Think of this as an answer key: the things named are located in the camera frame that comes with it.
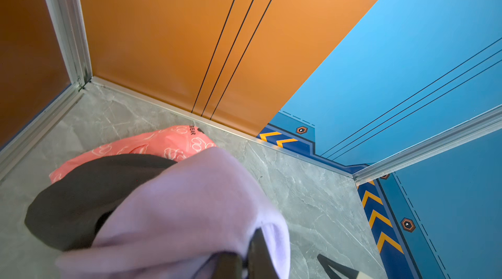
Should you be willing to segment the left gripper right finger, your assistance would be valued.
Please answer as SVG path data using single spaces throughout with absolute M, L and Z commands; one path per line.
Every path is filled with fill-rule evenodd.
M 328 278 L 386 278 L 386 273 L 378 263 L 374 267 L 371 262 L 352 263 L 338 261 L 323 254 L 317 255 L 317 261 Z

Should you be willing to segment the pink patterned jacket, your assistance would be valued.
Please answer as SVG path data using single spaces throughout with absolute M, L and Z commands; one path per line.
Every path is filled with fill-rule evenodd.
M 55 183 L 78 166 L 107 156 L 149 154 L 178 162 L 215 146 L 214 141 L 196 126 L 172 126 L 94 148 L 65 162 L 49 175 L 49 179 Z

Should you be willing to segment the purple t-shirt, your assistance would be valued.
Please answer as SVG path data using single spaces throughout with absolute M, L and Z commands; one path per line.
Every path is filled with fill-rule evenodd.
M 63 278 L 209 278 L 218 253 L 246 258 L 257 230 L 278 277 L 289 277 L 285 218 L 238 160 L 213 147 L 136 188 L 91 247 L 56 265 Z

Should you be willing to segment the black sweatshirt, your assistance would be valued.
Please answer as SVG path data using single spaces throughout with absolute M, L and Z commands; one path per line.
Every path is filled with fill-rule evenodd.
M 86 162 L 38 194 L 27 209 L 25 226 L 56 250 L 89 248 L 108 217 L 133 190 L 175 164 L 142 154 Z

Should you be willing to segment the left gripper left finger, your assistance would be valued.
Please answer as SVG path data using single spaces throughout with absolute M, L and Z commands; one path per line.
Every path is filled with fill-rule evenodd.
M 254 233 L 245 258 L 230 252 L 217 254 L 211 278 L 279 279 L 262 230 L 257 229 Z

